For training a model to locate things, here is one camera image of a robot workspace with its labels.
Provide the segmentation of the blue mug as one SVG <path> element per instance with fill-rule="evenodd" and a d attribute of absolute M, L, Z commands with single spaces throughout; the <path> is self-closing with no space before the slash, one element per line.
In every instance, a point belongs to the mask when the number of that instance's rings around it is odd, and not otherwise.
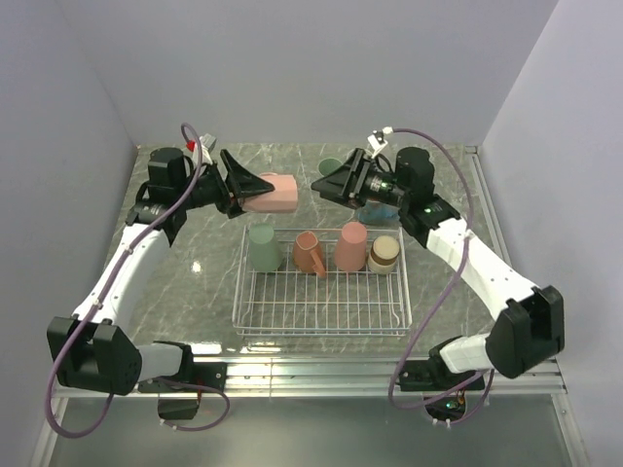
<path fill-rule="evenodd" d="M 382 226 L 396 222 L 397 209 L 381 202 L 368 200 L 355 212 L 356 220 L 370 226 Z"/>

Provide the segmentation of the pink mug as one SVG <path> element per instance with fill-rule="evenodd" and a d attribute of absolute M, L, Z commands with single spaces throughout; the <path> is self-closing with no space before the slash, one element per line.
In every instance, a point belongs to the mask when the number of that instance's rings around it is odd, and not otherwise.
<path fill-rule="evenodd" d="M 269 193 L 247 198 L 242 205 L 244 212 L 286 214 L 296 211 L 298 185 L 293 175 L 265 172 L 259 177 L 271 183 L 275 189 Z"/>

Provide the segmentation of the tall pink plastic cup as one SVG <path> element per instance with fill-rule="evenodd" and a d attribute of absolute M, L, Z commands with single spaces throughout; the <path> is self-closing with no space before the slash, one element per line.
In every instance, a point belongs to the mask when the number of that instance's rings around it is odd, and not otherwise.
<path fill-rule="evenodd" d="M 359 222 L 345 224 L 337 241 L 334 260 L 337 268 L 356 272 L 364 268 L 367 254 L 367 230 Z"/>

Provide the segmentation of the tall green plastic cup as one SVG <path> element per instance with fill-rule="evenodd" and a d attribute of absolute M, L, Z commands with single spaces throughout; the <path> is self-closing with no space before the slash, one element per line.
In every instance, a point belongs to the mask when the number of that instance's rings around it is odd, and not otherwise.
<path fill-rule="evenodd" d="M 267 223 L 255 224 L 248 234 L 248 257 L 252 267 L 258 272 L 278 270 L 283 256 L 274 227 Z"/>

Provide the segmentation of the orange floral mug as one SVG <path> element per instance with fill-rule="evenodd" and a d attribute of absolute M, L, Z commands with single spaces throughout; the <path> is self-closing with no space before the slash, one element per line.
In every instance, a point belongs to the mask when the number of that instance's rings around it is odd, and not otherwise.
<path fill-rule="evenodd" d="M 295 266 L 304 273 L 314 273 L 325 278 L 327 271 L 324 264 L 324 254 L 316 235 L 305 231 L 297 235 L 293 245 L 293 261 Z"/>

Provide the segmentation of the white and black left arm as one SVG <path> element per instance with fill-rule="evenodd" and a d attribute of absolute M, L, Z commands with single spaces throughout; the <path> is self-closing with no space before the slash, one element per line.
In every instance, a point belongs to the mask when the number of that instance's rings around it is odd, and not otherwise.
<path fill-rule="evenodd" d="M 270 174 L 254 175 L 228 151 L 215 162 L 180 149 L 153 151 L 148 178 L 140 186 L 111 262 L 85 300 L 68 317 L 56 317 L 47 330 L 54 359 L 51 383 L 114 395 L 127 395 L 140 381 L 161 377 L 184 391 L 196 379 L 189 345 L 160 341 L 135 345 L 125 332 L 150 276 L 172 246 L 187 212 L 207 205 L 230 218 L 272 204 L 277 191 Z"/>

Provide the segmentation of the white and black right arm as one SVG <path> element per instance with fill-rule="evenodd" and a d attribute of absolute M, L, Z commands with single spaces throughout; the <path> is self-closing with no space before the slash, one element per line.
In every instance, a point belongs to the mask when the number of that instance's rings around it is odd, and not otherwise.
<path fill-rule="evenodd" d="M 481 241 L 436 194 L 434 173 L 430 154 L 421 148 L 399 150 L 391 171 L 356 149 L 311 188 L 348 208 L 368 200 L 397 208 L 404 232 L 458 272 L 489 311 L 489 333 L 458 337 L 431 351 L 428 375 L 434 385 L 450 388 L 469 371 L 494 369 L 518 377 L 564 349 L 564 299 L 555 287 L 540 288 L 524 278 Z"/>

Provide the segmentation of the short green plastic cup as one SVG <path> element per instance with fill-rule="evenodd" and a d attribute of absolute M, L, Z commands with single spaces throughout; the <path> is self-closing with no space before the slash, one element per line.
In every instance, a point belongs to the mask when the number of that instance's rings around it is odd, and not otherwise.
<path fill-rule="evenodd" d="M 323 159 L 319 162 L 317 169 L 322 177 L 327 176 L 342 166 L 342 162 L 335 158 Z"/>

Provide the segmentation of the cream and brown ceramic cup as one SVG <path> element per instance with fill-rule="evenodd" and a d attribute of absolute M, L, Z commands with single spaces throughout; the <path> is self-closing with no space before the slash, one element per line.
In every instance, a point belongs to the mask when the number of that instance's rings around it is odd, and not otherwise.
<path fill-rule="evenodd" d="M 400 253 L 399 242 L 392 236 L 381 235 L 374 240 L 368 255 L 368 269 L 376 274 L 391 273 Z"/>

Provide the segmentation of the aluminium mounting rail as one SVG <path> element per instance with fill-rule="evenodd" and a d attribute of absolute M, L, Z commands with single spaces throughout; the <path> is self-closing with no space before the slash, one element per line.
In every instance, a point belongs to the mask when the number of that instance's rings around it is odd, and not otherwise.
<path fill-rule="evenodd" d="M 216 377 L 230 398 L 239 397 L 385 397 L 396 363 L 387 357 L 292 357 L 276 355 L 198 357 L 200 370 L 225 366 Z M 495 374 L 492 395 L 564 394 L 567 387 L 555 360 L 548 360 L 515 379 Z M 155 380 L 139 383 L 127 397 L 194 397 L 193 391 Z M 56 398 L 105 398 L 93 391 L 58 386 Z"/>

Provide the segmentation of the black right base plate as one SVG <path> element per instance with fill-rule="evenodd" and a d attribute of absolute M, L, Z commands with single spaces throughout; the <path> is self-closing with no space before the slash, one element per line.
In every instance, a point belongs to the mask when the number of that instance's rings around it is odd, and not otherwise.
<path fill-rule="evenodd" d="M 436 363 L 432 357 L 426 361 L 409 360 L 399 374 L 398 386 L 402 392 L 430 392 L 430 396 L 422 398 L 427 401 L 471 378 L 473 380 L 460 389 L 423 406 L 425 413 L 432 418 L 433 422 L 452 424 L 467 415 L 466 392 L 481 391 L 486 388 L 485 379 L 481 373 L 467 371 L 454 374 L 443 366 L 443 362 Z"/>

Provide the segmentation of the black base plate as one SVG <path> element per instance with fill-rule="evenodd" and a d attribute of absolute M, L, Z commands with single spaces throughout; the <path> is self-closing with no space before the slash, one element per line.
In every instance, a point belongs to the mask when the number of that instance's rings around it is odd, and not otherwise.
<path fill-rule="evenodd" d="M 139 382 L 135 391 L 157 397 L 160 419 L 171 424 L 214 423 L 228 408 L 225 393 L 228 365 L 199 363 L 186 376 L 169 376 Z"/>
<path fill-rule="evenodd" d="M 399 374 L 398 386 L 402 392 L 430 392 L 430 396 L 422 398 L 427 401 L 471 378 L 473 380 L 460 389 L 423 406 L 425 413 L 432 418 L 433 422 L 452 424 L 467 415 L 466 392 L 481 391 L 486 388 L 485 379 L 481 373 L 467 371 L 454 374 L 443 366 L 443 362 L 436 363 L 432 357 L 426 361 L 409 360 Z"/>

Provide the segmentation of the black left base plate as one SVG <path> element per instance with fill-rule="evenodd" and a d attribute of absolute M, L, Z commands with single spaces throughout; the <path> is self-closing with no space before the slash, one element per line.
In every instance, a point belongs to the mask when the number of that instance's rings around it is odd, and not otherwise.
<path fill-rule="evenodd" d="M 199 363 L 186 376 L 169 376 L 139 382 L 135 391 L 157 397 L 160 419 L 171 424 L 214 423 L 228 408 L 225 393 L 228 365 Z"/>

